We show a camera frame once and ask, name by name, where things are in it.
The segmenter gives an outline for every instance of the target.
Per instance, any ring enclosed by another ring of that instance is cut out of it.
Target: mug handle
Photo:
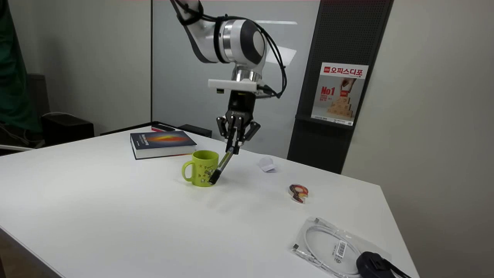
[[[185,171],[187,171],[190,166],[195,166],[195,163],[193,163],[193,161],[188,161],[188,163],[185,163],[185,164],[182,166],[182,177],[184,177],[184,180],[188,181],[188,183],[192,183],[192,177],[187,178]]]

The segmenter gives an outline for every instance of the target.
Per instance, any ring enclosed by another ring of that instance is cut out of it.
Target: white wall
[[[493,277],[493,11],[395,0],[346,161],[383,186],[425,278]]]
[[[204,0],[212,16],[244,16],[253,21],[290,22],[261,24],[278,47],[295,50],[287,67],[289,87],[281,99],[258,101],[255,121],[263,126],[246,149],[287,157],[297,107],[304,83],[320,0]],[[210,129],[219,138],[216,118],[227,112],[229,96],[207,89],[207,79],[230,79],[233,66],[201,64],[184,28],[176,21],[170,0],[154,0],[153,7],[153,120],[175,126],[193,124]],[[278,90],[278,66],[264,67],[264,81]]]
[[[11,0],[28,73],[53,112],[110,132],[150,121],[150,0]]]

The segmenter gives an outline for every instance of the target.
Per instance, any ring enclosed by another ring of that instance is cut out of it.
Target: book cover
[[[196,149],[184,132],[131,133],[130,141],[136,160],[187,155]]]
[[[366,66],[323,64],[312,118],[352,127],[366,76]]]

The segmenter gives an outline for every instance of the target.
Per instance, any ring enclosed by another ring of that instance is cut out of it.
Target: white table
[[[134,161],[128,133],[3,157],[0,229],[66,278],[327,278],[289,249],[321,217],[418,277],[380,188],[278,158],[263,174],[259,158],[244,150],[198,189],[181,178],[188,157]],[[306,205],[290,198],[295,183]]]

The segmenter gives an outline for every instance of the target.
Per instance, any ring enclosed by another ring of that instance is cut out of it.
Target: green curtain
[[[40,133],[8,0],[0,0],[0,124]]]

